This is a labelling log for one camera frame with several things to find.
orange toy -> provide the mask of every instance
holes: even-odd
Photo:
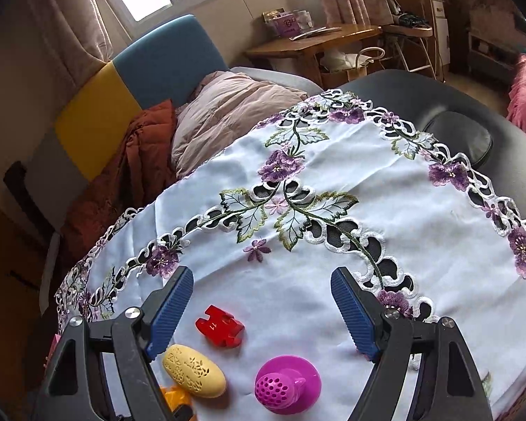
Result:
[[[172,412],[180,405],[188,405],[193,408],[191,394],[179,386],[171,386],[170,388],[160,387],[160,389]],[[197,421],[197,415],[193,415],[190,421]]]

sofa backrest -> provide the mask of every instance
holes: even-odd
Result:
[[[117,55],[63,109],[27,165],[25,187],[48,222],[60,230],[68,206],[115,154],[135,115],[168,98],[181,106],[203,77],[227,70],[192,15]]]

blue gripper pad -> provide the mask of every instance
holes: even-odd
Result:
[[[358,351],[373,361],[380,348],[376,345],[372,321],[339,269],[331,274],[331,294]]]
[[[193,273],[186,268],[175,283],[166,302],[160,307],[152,321],[150,343],[146,346],[146,355],[154,360],[158,354],[168,348],[181,315],[193,294]]]

embroidered tablecloth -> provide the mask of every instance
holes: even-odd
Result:
[[[323,381],[297,419],[342,421],[372,368],[331,296],[330,275],[346,266],[409,318],[454,318],[497,417],[526,384],[526,219],[463,154],[378,104],[340,90],[311,97],[128,210],[67,275],[59,329],[75,314],[97,321],[141,305],[183,264],[195,288],[174,340],[206,354],[229,385],[226,408],[195,404],[200,420],[274,419],[255,399],[255,375],[293,354]],[[197,331],[210,304],[245,325],[241,347],[213,348]],[[394,420],[406,418],[418,363]],[[161,356],[152,366],[171,385]],[[112,356],[106,367],[128,414]]]

red toy block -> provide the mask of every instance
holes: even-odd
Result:
[[[238,334],[244,329],[234,315],[211,305],[205,313],[209,319],[199,318],[195,321],[197,329],[217,347],[234,348],[242,343]]]

